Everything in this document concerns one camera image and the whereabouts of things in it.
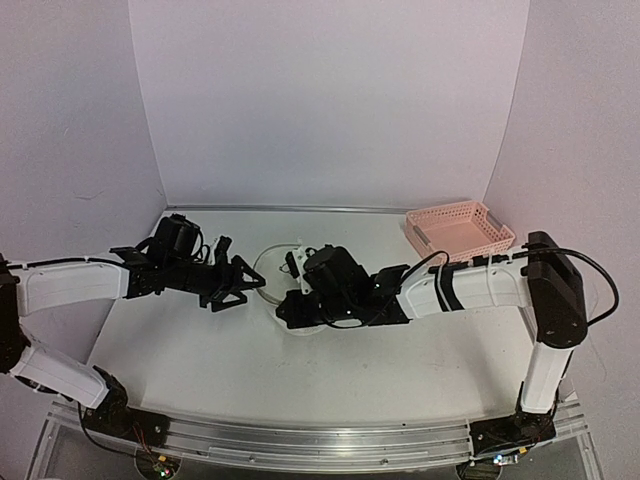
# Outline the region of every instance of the plastic basket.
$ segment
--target plastic basket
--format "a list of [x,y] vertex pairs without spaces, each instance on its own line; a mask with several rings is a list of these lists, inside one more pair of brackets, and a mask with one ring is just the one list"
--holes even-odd
[[[407,213],[404,232],[422,258],[445,250],[452,262],[504,252],[515,239],[514,233],[480,202],[413,210]],[[443,261],[436,257],[433,263]]]

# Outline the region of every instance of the white backdrop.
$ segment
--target white backdrop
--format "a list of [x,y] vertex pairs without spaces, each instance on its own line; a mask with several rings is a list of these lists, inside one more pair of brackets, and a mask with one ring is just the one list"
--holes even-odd
[[169,204],[481,199],[527,0],[130,0]]
[[[640,3],[532,2],[518,86],[486,202],[526,240],[544,229],[600,262],[619,311],[590,330],[570,373],[606,478],[640,457]],[[591,278],[590,269],[576,265]],[[604,282],[598,311],[611,305]]]

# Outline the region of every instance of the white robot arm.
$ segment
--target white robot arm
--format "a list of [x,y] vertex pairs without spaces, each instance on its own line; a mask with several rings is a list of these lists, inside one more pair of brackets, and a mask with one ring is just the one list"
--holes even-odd
[[[200,248],[193,253],[198,239]],[[91,410],[88,428],[131,436],[136,422],[150,445],[161,444],[164,432],[155,427],[167,424],[166,418],[128,408],[126,390],[113,376],[47,346],[23,329],[19,319],[60,305],[137,298],[166,288],[197,294],[200,306],[212,312],[241,305],[247,301],[243,292],[265,281],[242,258],[227,258],[230,244],[221,237],[211,255],[200,227],[174,214],[137,247],[112,249],[122,262],[79,257],[10,264],[0,255],[0,373],[78,401]],[[145,424],[151,424],[150,431],[144,432]]]
[[[618,304],[611,277],[588,257],[559,248],[544,232],[529,235],[520,249],[475,257],[469,262],[388,267],[368,275],[343,247],[299,248],[286,255],[289,271],[301,288],[287,292],[276,314],[290,329],[328,325],[360,328],[409,323],[456,310],[515,306],[532,309],[536,332],[533,353],[516,412],[509,417],[472,423],[476,453],[530,446],[555,436],[556,392],[573,350],[587,329],[610,315]],[[614,291],[615,304],[587,319],[582,277],[568,256],[596,268]],[[359,320],[344,326],[345,320]]]
[[[127,295],[129,271],[107,263],[70,263],[13,270],[18,316],[87,300],[117,299]],[[24,327],[26,346],[8,374],[46,387],[95,409],[105,399],[105,379],[93,368],[54,350]]]

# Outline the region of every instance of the white table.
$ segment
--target white table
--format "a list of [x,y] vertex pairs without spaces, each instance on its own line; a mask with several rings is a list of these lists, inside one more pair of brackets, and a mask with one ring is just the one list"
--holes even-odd
[[[233,239],[253,264],[266,247],[345,246],[367,271],[419,260],[404,217],[379,213],[182,211],[208,242]],[[260,297],[212,314],[165,291],[115,303],[90,364],[131,404],[245,422],[381,424],[477,419],[513,411],[531,342],[517,309],[455,312],[409,325],[309,337],[284,332]]]

